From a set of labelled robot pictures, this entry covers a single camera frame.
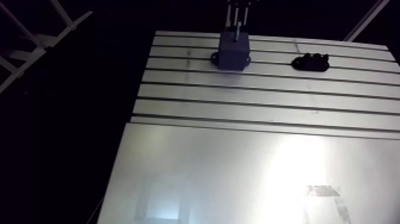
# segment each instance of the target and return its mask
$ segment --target black bracket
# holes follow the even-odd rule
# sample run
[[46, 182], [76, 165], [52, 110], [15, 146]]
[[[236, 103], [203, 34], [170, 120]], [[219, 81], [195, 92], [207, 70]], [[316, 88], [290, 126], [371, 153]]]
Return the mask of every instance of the black bracket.
[[211, 62], [220, 70], [242, 71], [250, 62], [249, 35], [240, 32], [221, 32], [218, 52], [211, 55]]
[[292, 67], [300, 71], [326, 71], [329, 69], [329, 55], [306, 53], [292, 61]]

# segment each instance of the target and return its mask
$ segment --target white frame bar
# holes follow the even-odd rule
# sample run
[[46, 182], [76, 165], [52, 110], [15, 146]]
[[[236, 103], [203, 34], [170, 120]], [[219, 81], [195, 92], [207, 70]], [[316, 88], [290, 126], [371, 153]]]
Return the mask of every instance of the white frame bar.
[[344, 38], [344, 41], [353, 42], [354, 39], [371, 23], [379, 12], [389, 3], [390, 0], [378, 0], [375, 5], [366, 13], [360, 22]]
[[0, 2], [0, 9], [3, 13], [24, 33], [24, 35], [30, 39], [38, 48], [44, 48], [44, 44], [36, 38], [9, 10], [8, 8]]
[[9, 72], [14, 73], [17, 71], [17, 68], [9, 63], [6, 59], [0, 56], [0, 65], [7, 69]]
[[0, 85], [0, 94], [12, 84], [16, 79], [22, 77], [25, 70], [28, 69], [35, 61], [37, 61], [43, 54], [45, 54], [45, 50], [42, 48], [36, 48], [32, 52], [32, 56], [28, 61], [26, 61], [21, 67], [17, 68], [15, 72], [11, 73], [10, 76]]
[[[190, 38], [214, 38], [219, 39], [219, 33], [194, 33], [194, 32], [174, 32], [174, 31], [156, 31], [156, 36], [175, 36], [175, 37], [190, 37]], [[383, 45], [376, 45], [370, 43], [355, 43], [345, 41], [321, 40], [321, 39], [308, 39], [308, 38], [290, 38], [278, 36], [257, 36], [250, 35], [250, 41], [268, 41], [268, 42], [281, 42], [281, 43], [309, 43], [313, 45], [331, 45], [331, 46], [347, 46], [353, 48], [366, 48], [388, 51], [388, 48]]]
[[64, 21], [64, 23], [69, 27], [73, 25], [72, 19], [67, 14], [65, 9], [61, 6], [58, 0], [49, 0], [49, 2], [53, 5], [54, 9], [57, 11], [58, 15]]

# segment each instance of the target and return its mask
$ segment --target silver surface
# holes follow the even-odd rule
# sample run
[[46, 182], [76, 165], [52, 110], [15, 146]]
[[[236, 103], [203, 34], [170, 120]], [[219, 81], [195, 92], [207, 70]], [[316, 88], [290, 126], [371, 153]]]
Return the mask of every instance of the silver surface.
[[300, 91], [303, 93], [345, 94], [364, 97], [400, 99], [399, 86], [364, 83], [307, 80], [289, 77], [249, 76], [245, 74], [206, 73], [190, 71], [147, 70], [143, 82], [221, 86], [270, 91]]
[[[193, 33], [193, 32], [172, 32], [172, 31], [157, 31], [156, 36], [190, 36], [198, 38], [219, 38], [219, 33]], [[345, 41], [328, 41], [320, 39], [307, 39], [307, 38], [283, 38], [277, 36], [256, 36], [250, 35], [250, 40], [253, 41], [277, 41], [277, 42], [297, 42], [297, 43], [312, 43], [316, 45], [331, 45], [331, 46], [348, 46], [356, 48], [369, 48], [369, 49], [381, 49], [388, 50], [384, 45], [375, 45], [369, 43], [355, 43], [355, 42], [345, 42]]]
[[[156, 35], [100, 224], [400, 222], [400, 74], [385, 46], [251, 36], [270, 52], [228, 72], [205, 60], [219, 35]], [[295, 42], [365, 55], [296, 71]]]
[[277, 125], [400, 131], [400, 118], [398, 116], [344, 113], [318, 109], [138, 99], [133, 112], [157, 116], [190, 117], [193, 119], [222, 119], [231, 120], [232, 122], [245, 121]]
[[[154, 46], [151, 48], [150, 56], [154, 57], [185, 57], [185, 58], [203, 58], [209, 59], [211, 54], [218, 49], [204, 48], [184, 48], [184, 47], [167, 47]], [[301, 54], [279, 53], [279, 52], [250, 52], [252, 62], [258, 63], [280, 63], [290, 64], [296, 57]], [[395, 62], [366, 60], [360, 58], [343, 58], [329, 57], [329, 64], [332, 67], [344, 67], [358, 70], [376, 70], [400, 73], [400, 66]]]
[[363, 111], [400, 115], [400, 102], [358, 97], [301, 94], [274, 91], [253, 91], [196, 86], [168, 86], [142, 84], [139, 97], [186, 99], [207, 102], [230, 102], [246, 105], [313, 108], [316, 110]]
[[395, 224], [398, 141], [127, 124], [98, 223]]
[[364, 130], [346, 130], [332, 129], [326, 127], [305, 127], [305, 126], [289, 126], [289, 125], [268, 125], [262, 123], [235, 123], [225, 121], [205, 121], [173, 118], [157, 118], [157, 117], [141, 117], [133, 116], [131, 123], [153, 124], [153, 125], [169, 125], [181, 127], [207, 127], [222, 130], [248, 130], [252, 132], [273, 132], [273, 133], [291, 133], [291, 134], [309, 134], [321, 136], [339, 136], [346, 138], [371, 138], [371, 139], [395, 139], [400, 140], [398, 132], [382, 132], [382, 131], [364, 131]]
[[[190, 46], [203, 48], [218, 48], [219, 39], [208, 38], [188, 38], [188, 37], [170, 37], [156, 36], [153, 45], [163, 46]], [[393, 55], [389, 51], [353, 48], [345, 46], [314, 45], [310, 43], [299, 43], [301, 53], [321, 53], [334, 56], [360, 57], [378, 60], [394, 61]], [[272, 42], [272, 41], [250, 41], [250, 49], [253, 51], [280, 51], [297, 52], [293, 42]]]
[[[217, 71], [208, 60], [181, 59], [181, 58], [149, 58], [148, 69], [186, 70], [186, 71]], [[387, 83], [400, 85], [400, 75], [393, 73], [379, 73], [376, 71], [348, 70], [330, 68], [324, 73], [299, 71], [284, 64], [251, 63], [241, 74], [274, 75], [281, 77], [306, 77], [310, 79], [330, 79], [353, 82]]]

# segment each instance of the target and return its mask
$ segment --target metal rod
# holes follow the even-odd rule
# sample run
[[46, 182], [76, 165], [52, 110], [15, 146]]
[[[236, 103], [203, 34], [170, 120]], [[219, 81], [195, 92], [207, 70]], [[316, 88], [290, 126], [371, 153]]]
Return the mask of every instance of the metal rod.
[[235, 42], [239, 40], [239, 35], [240, 35], [240, 27], [242, 26], [242, 22], [238, 22], [236, 26], [236, 33], [235, 33]]
[[53, 5], [53, 7], [57, 11], [58, 15], [60, 15], [61, 19], [64, 21], [64, 23], [67, 26], [72, 26], [72, 19], [69, 17], [67, 12], [61, 6], [61, 4], [58, 2], [58, 0], [49, 0], [49, 2]]
[[239, 8], [236, 6], [235, 9], [235, 20], [233, 21], [233, 25], [236, 26], [238, 24], [238, 14], [239, 14]]
[[244, 19], [244, 21], [243, 21], [243, 25], [244, 25], [244, 26], [246, 26], [246, 24], [247, 24], [247, 16], [248, 16], [248, 14], [249, 14], [249, 7], [246, 7], [246, 10], [245, 10], [245, 19]]
[[16, 75], [10, 75], [1, 85], [0, 85], [0, 94], [7, 88], [9, 87], [16, 79], [18, 79], [18, 76]]
[[3, 13], [30, 39], [36, 46], [44, 48], [45, 46], [36, 38], [29, 30], [8, 10], [8, 8], [0, 2], [0, 9]]
[[14, 73], [17, 71], [17, 68], [15, 66], [13, 66], [11, 63], [9, 63], [3, 57], [0, 57], [0, 65], [3, 66], [5, 69], [7, 69], [11, 73]]
[[225, 28], [230, 27], [230, 25], [231, 25], [231, 21], [230, 21], [230, 4], [229, 4], [229, 1], [228, 1], [228, 12], [226, 14]]
[[344, 41], [354, 41], [354, 39], [370, 24], [376, 15], [389, 3], [390, 0], [378, 0], [374, 6], [366, 13], [361, 21], [344, 38]]

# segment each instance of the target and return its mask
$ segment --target aluminum sheet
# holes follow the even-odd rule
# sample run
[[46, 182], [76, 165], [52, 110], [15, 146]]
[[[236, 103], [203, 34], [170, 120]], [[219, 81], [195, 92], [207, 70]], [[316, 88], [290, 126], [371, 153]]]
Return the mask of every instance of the aluminum sheet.
[[400, 115], [399, 101], [332, 95], [143, 84], [140, 86], [138, 96], [141, 98]]
[[263, 123], [246, 123], [246, 122], [227, 122], [224, 120], [194, 120], [190, 118], [160, 118], [160, 117], [141, 117], [133, 116], [131, 123], [167, 125], [180, 127], [200, 127], [222, 130], [245, 130], [250, 132], [267, 132], [267, 133], [289, 133], [289, 134], [307, 134], [317, 136], [337, 136], [344, 138], [370, 138], [370, 139], [393, 139], [400, 140], [399, 132], [382, 132], [382, 131], [363, 131], [363, 130], [346, 130], [332, 129], [327, 127], [305, 127], [290, 125], [271, 125]]
[[[211, 57], [211, 54], [216, 51], [217, 49], [154, 46], [151, 48], [150, 56], [209, 59]], [[296, 57], [300, 56], [301, 54], [290, 54], [290, 53], [279, 53], [279, 52], [253, 51], [250, 53], [252, 62], [256, 63], [290, 64]], [[331, 67], [336, 67], [336, 68], [400, 73], [399, 64], [390, 61], [366, 60], [360, 58], [330, 57], [329, 64]]]
[[[208, 60], [183, 58], [149, 58], [148, 69], [186, 70], [186, 71], [219, 71]], [[347, 82], [383, 83], [400, 85], [400, 75], [379, 73], [376, 71], [362, 71], [330, 68], [324, 73], [298, 71], [289, 65], [251, 63], [241, 74], [273, 75], [281, 77], [309, 78], [321, 80], [341, 80]]]
[[335, 82], [331, 80], [296, 79], [290, 77], [260, 77], [247, 74], [147, 70], [143, 75], [142, 81], [189, 86], [219, 86], [224, 88], [257, 89], [262, 91], [400, 99], [399, 86]]
[[[216, 38], [156, 36], [153, 40], [153, 45], [158, 46], [218, 48], [218, 43], [219, 39]], [[297, 52], [302, 54], [311, 52], [330, 54], [333, 56], [368, 58], [372, 60], [395, 60], [389, 51], [345, 46], [313, 45], [310, 43], [250, 41], [250, 49], [252, 51]]]
[[[188, 36], [198, 38], [219, 38], [219, 33], [193, 33], [193, 32], [171, 32], [171, 31], [157, 31], [157, 36]], [[331, 46], [348, 46], [354, 48], [367, 48], [367, 49], [380, 49], [387, 51], [388, 48], [383, 45], [375, 45], [370, 43], [355, 43], [345, 41], [328, 41], [319, 39], [307, 39], [307, 38], [283, 38], [277, 36], [257, 36], [250, 35], [250, 40], [254, 41], [276, 41], [276, 42], [297, 42], [297, 43], [312, 43], [315, 45], [331, 45]]]
[[398, 146], [127, 124], [98, 223], [398, 223]]
[[399, 116], [315, 109], [138, 99], [133, 112], [138, 115], [218, 119], [231, 122], [327, 126], [343, 129], [400, 132]]

